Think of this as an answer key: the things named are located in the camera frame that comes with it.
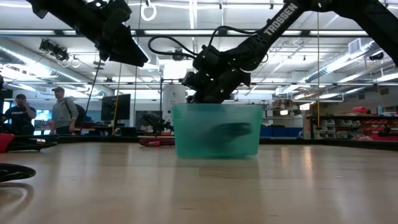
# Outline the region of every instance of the gray shirt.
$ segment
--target gray shirt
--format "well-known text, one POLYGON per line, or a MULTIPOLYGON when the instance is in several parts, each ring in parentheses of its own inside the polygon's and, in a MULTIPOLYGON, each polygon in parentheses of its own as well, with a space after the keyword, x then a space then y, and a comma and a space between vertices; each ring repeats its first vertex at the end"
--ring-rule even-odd
POLYGON ((71 98, 57 100, 52 106, 52 120, 56 128, 69 126, 72 118, 77 118, 78 115, 79 112, 71 98))

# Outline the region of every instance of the black shirt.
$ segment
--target black shirt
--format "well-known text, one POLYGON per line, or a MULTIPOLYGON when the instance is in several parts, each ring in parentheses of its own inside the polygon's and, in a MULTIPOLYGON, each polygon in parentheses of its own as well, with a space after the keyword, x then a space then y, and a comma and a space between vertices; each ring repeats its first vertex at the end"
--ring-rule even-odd
MULTIPOLYGON (((30 108, 33 112, 36 113, 35 108, 30 108)), ((20 131, 25 125, 32 125, 32 118, 27 114, 25 106, 13 106, 6 111, 6 115, 11 115, 19 119, 11 118, 11 126, 15 131, 20 131)))

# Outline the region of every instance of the blue bin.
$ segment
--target blue bin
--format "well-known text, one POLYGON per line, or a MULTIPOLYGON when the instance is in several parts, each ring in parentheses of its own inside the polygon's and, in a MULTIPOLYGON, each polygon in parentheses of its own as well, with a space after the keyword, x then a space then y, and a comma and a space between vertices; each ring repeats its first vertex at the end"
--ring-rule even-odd
POLYGON ((288 128, 273 128, 273 137, 288 137, 289 129, 288 128))
POLYGON ((303 128, 289 128, 289 137, 298 137, 303 128))
POLYGON ((261 127, 260 137, 272 137, 272 128, 261 127))

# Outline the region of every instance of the person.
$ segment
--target person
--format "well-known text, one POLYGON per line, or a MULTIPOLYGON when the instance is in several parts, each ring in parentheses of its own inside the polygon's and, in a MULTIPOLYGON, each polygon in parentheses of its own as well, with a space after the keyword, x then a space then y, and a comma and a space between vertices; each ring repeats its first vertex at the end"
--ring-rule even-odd
POLYGON ((36 110, 29 106, 26 101, 26 96, 18 94, 15 99, 16 106, 9 108, 5 115, 12 116, 8 118, 3 116, 2 121, 5 122, 11 119, 11 125, 9 126, 13 131, 17 131, 18 134, 33 135, 35 128, 32 125, 32 119, 36 118, 36 110))
POLYGON ((79 112, 71 98, 65 97, 65 89, 52 89, 57 102, 52 107, 51 134, 72 134, 75 131, 76 119, 79 112))

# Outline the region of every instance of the white cylinder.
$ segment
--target white cylinder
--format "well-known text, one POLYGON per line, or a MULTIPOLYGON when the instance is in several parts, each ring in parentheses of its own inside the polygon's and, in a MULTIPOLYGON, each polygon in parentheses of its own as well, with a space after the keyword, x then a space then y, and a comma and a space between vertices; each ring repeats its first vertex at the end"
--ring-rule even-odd
POLYGON ((185 86, 180 84, 168 84, 163 89, 163 119, 172 121, 173 106, 180 103, 186 103, 185 86))

